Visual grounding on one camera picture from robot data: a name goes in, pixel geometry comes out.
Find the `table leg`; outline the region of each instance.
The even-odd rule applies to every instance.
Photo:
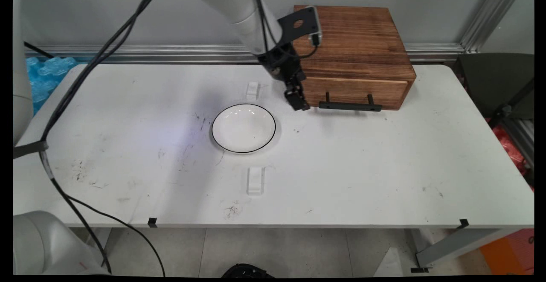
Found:
[[[461,256],[474,249],[510,235],[518,229],[463,228],[445,237],[441,241],[425,247],[426,231],[412,231],[417,247],[417,262],[420,267],[433,268],[435,264]]]

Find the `gray wall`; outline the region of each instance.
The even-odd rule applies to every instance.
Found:
[[[534,0],[515,0],[480,52],[534,54]]]
[[[35,45],[102,45],[140,0],[22,0],[23,38]],[[390,9],[404,43],[458,43],[483,0],[265,0],[278,17],[294,4]],[[226,22],[200,0],[153,0],[126,44],[233,44]]]

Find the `wire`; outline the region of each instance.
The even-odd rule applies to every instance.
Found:
[[[264,41],[264,48],[265,48],[265,58],[267,59],[267,62],[269,63],[269,66],[272,67],[273,65],[271,64],[271,59],[269,58],[269,48],[267,47],[267,37],[266,37],[266,34],[265,34],[265,25],[264,25],[264,16],[265,16],[265,13],[264,13],[264,8],[261,6],[261,2],[258,2],[258,0],[254,0],[256,2],[256,6],[258,6],[258,12],[260,14],[260,20],[261,20],[261,35],[263,37],[263,41]]]
[[[93,230],[90,228],[89,224],[87,224],[87,221],[85,221],[85,218],[81,215],[80,211],[74,206],[74,204],[70,201],[67,194],[64,193],[63,189],[59,186],[57,183],[57,180],[55,180],[55,177],[53,177],[53,173],[51,172],[51,167],[49,166],[49,162],[47,161],[47,154],[43,151],[39,153],[40,160],[42,165],[44,166],[44,169],[49,175],[49,179],[51,180],[51,183],[53,183],[53,186],[55,186],[55,189],[60,193],[60,195],[63,197],[63,199],[67,202],[67,204],[72,208],[76,216],[80,218],[81,223],[84,224],[85,229],[89,232],[89,235],[91,235],[91,238],[93,238],[93,241],[97,245],[99,251],[101,252],[101,255],[103,257],[104,263],[106,264],[106,268],[110,274],[112,274],[112,268],[110,267],[110,262],[108,261],[108,257],[106,255],[106,252],[104,251],[104,248],[101,245],[101,242],[99,242],[97,236],[93,232]]]
[[[280,46],[279,46],[279,42],[277,42],[275,40],[275,38],[273,37],[273,32],[271,31],[271,27],[269,26],[269,21],[267,21],[267,18],[265,17],[265,13],[264,13],[264,10],[263,10],[263,4],[261,2],[261,0],[255,0],[256,3],[258,4],[258,12],[260,13],[260,16],[261,16],[261,23],[263,24],[264,21],[265,21],[265,25],[267,26],[267,31],[269,33],[269,36],[271,37],[271,40],[275,43],[275,48],[279,51],[281,51],[282,53],[284,53],[285,55],[289,56],[289,57],[292,57],[292,58],[297,58],[297,59],[304,59],[304,58],[308,58],[308,57],[311,57],[314,55],[314,53],[317,52],[317,49],[318,49],[318,45],[315,45],[314,46],[314,50],[312,52],[310,52],[309,54],[307,55],[303,55],[303,56],[295,56],[295,55],[292,55],[291,53],[288,53],[286,51],[284,51]]]
[[[279,47],[279,43],[275,41],[275,38],[273,37],[273,32],[271,31],[271,27],[269,26],[269,21],[267,21],[267,18],[265,18],[265,15],[262,16],[262,19],[265,20],[265,25],[267,25],[267,31],[269,32],[269,36],[271,37],[271,39],[273,40],[273,42],[275,42],[275,46],[277,47],[277,49],[279,51],[281,51],[282,53],[284,53],[285,55],[287,56],[290,56],[292,58],[297,58],[297,59],[305,59],[305,58],[308,58],[308,57],[311,57],[314,55],[314,53],[317,52],[317,49],[318,49],[318,45],[315,45],[314,46],[314,50],[304,56],[295,56],[295,55],[292,55],[291,53],[288,53],[286,51],[284,51],[283,49],[281,49],[281,47]]]
[[[134,22],[136,21],[137,17],[140,15],[142,11],[150,4],[152,0],[142,0],[142,2],[139,4],[136,12],[125,22],[125,24],[107,41],[107,43],[104,44],[104,46],[99,50],[97,55],[94,56],[94,58],[90,61],[89,64],[84,68],[84,70],[80,73],[80,75],[76,78],[74,83],[70,86],[68,91],[64,94],[63,98],[61,99],[60,103],[57,105],[55,110],[53,111],[51,117],[49,118],[49,121],[47,122],[47,125],[45,127],[45,130],[41,136],[41,141],[45,141],[47,138],[47,135],[49,134],[49,131],[55,125],[57,120],[61,117],[62,113],[72,100],[72,98],[76,95],[76,91],[80,88],[81,84],[84,82],[84,80],[87,78],[89,73],[101,62],[103,62],[107,57],[109,57],[112,53],[114,53],[124,42],[125,39],[129,36],[129,33],[131,32]],[[100,58],[101,55],[107,50],[107,48],[127,29],[127,32],[123,36],[123,39],[117,43],[115,47],[113,47],[108,53],[104,55],[104,57]]]
[[[70,86],[70,88],[68,89],[67,93],[64,94],[63,98],[61,99],[60,103],[57,105],[57,107],[55,108],[55,110],[53,111],[53,113],[51,114],[51,117],[49,118],[49,121],[47,122],[47,125],[44,129],[44,132],[42,134],[42,137],[41,137],[41,141],[45,142],[46,138],[47,138],[47,135],[49,134],[49,131],[51,130],[51,128],[53,127],[53,125],[55,125],[55,123],[57,122],[57,120],[61,117],[63,111],[66,109],[66,107],[68,106],[68,104],[70,103],[70,101],[72,100],[72,98],[74,97],[74,95],[76,95],[76,92],[78,91],[78,89],[80,88],[81,84],[84,82],[84,80],[87,78],[87,76],[89,75],[89,73],[93,70],[93,68],[95,68],[98,64],[100,64],[101,62],[103,62],[106,58],[108,58],[112,53],[114,53],[124,42],[125,40],[127,39],[127,37],[129,36],[129,34],[131,33],[131,30],[133,29],[133,26],[134,26],[134,23],[137,19],[137,17],[140,15],[140,13],[142,11],[144,11],[144,9],[148,6],[148,4],[150,4],[152,0],[142,0],[138,6],[138,8],[136,9],[136,12],[129,18],[129,20],[127,20],[127,22],[125,22],[125,24],[107,41],[107,43],[104,44],[104,46],[101,48],[101,50],[99,50],[99,52],[97,53],[97,55],[95,55],[93,57],[93,59],[90,61],[89,64],[87,64],[87,66],[84,68],[84,70],[78,75],[78,77],[76,78],[76,80],[74,81],[74,83],[72,83],[72,85]],[[103,56],[103,53],[108,49],[108,47],[123,33],[123,31],[125,31],[125,35],[121,38],[121,40],[115,45],[115,47],[113,47],[110,51],[108,51],[104,56]],[[63,197],[63,199],[66,201],[66,203],[70,206],[70,208],[72,208],[72,210],[74,211],[74,213],[76,214],[76,216],[78,216],[78,218],[80,218],[80,221],[82,222],[82,224],[84,225],[84,227],[86,228],[86,230],[89,232],[90,236],[93,238],[94,242],[96,243],[99,251],[101,252],[101,255],[103,257],[103,262],[106,264],[107,266],[107,270],[108,272],[111,274],[112,273],[112,269],[111,269],[111,266],[110,266],[110,263],[108,261],[108,258],[107,258],[107,255],[106,255],[106,252],[104,251],[104,248],[102,247],[101,243],[98,241],[98,238],[97,236],[94,234],[93,230],[90,228],[89,224],[87,223],[87,221],[85,220],[85,218],[82,216],[82,214],[80,213],[80,211],[78,211],[78,208],[76,208],[76,206],[74,206],[74,204],[72,203],[72,201],[70,200],[70,198],[72,197],[69,197],[66,193],[64,193],[63,189],[61,189],[60,185],[57,183],[57,181],[55,180],[55,177],[53,176],[53,172],[51,171],[51,167],[49,166],[49,162],[47,161],[47,154],[45,151],[41,151],[39,152],[39,155],[40,155],[40,159],[41,159],[41,163],[42,165],[44,166],[44,169],[49,177],[49,179],[51,180],[51,182],[53,183],[53,186],[57,189],[57,191],[60,193],[60,195]],[[82,204],[84,206],[87,206],[88,208],[98,212],[97,210],[95,210],[94,208],[91,208],[90,206],[88,206],[87,204],[84,204],[83,202],[81,202],[80,200],[76,200],[74,198],[72,198],[72,200],[74,200],[75,202],[78,202],[79,204]],[[128,226],[128,224],[125,224],[124,222],[122,222],[121,220],[113,217],[113,216],[110,216],[110,215],[107,215],[107,214],[104,214],[103,212],[99,212],[99,214],[103,214],[103,215],[106,215],[110,218],[113,218],[115,219],[116,221],[119,221],[121,222],[122,224]],[[154,252],[156,253],[156,256],[160,262],[160,265],[161,265],[161,268],[162,268],[162,271],[163,271],[163,276],[165,276],[165,270],[163,268],[163,263],[161,262],[161,259],[158,255],[158,253],[156,252],[156,249],[152,246],[152,249],[154,250]]]
[[[53,58],[53,55],[51,55],[50,53],[48,53],[48,52],[46,52],[46,51],[43,51],[43,50],[41,50],[41,49],[35,47],[34,45],[30,44],[29,42],[24,41],[23,43],[24,43],[24,45],[25,45],[26,47],[28,47],[29,49],[31,49],[31,50],[33,50],[33,51],[39,53],[39,54],[41,54],[42,56],[45,56],[45,57],[47,57],[47,58],[49,58],[49,59]]]
[[[148,243],[148,245],[150,245],[150,247],[152,247],[152,250],[154,251],[154,253],[156,253],[156,257],[158,259],[158,261],[160,262],[160,265],[161,265],[161,271],[163,272],[163,276],[165,277],[165,268],[163,267],[163,263],[161,261],[161,258],[160,258],[160,255],[157,253],[156,251],[156,248],[154,247],[154,245],[152,245],[152,243],[148,240],[148,238],[146,238],[146,236],[144,236],[144,234],[142,234],[142,232],[140,232],[139,230],[137,230],[135,227],[131,226],[130,224],[126,224],[125,222],[123,222],[122,220],[118,219],[118,218],[115,218],[114,216],[111,216],[111,215],[108,215],[106,214],[105,212],[101,212],[99,210],[96,210],[94,208],[92,208],[91,206],[85,204],[84,202],[74,198],[74,197],[70,197],[67,195],[67,197],[76,202],[77,204],[81,204],[83,206],[85,206],[86,208],[89,208],[90,210],[92,210],[93,212],[96,212],[97,214],[101,214],[102,216],[106,216],[108,218],[111,218],[113,220],[116,220],[117,222],[123,224],[124,226],[130,228],[131,230],[135,231],[136,233],[138,233],[140,236],[142,236],[142,238]]]

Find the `white plate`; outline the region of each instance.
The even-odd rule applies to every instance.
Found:
[[[263,148],[275,135],[276,124],[269,111],[253,104],[224,109],[212,123],[212,137],[222,148],[250,153]]]

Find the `blue bubble wrap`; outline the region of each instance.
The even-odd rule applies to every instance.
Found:
[[[55,57],[45,62],[39,61],[36,57],[27,58],[27,73],[31,81],[34,114],[40,110],[68,71],[78,64],[83,64],[83,62],[78,63],[72,57]]]

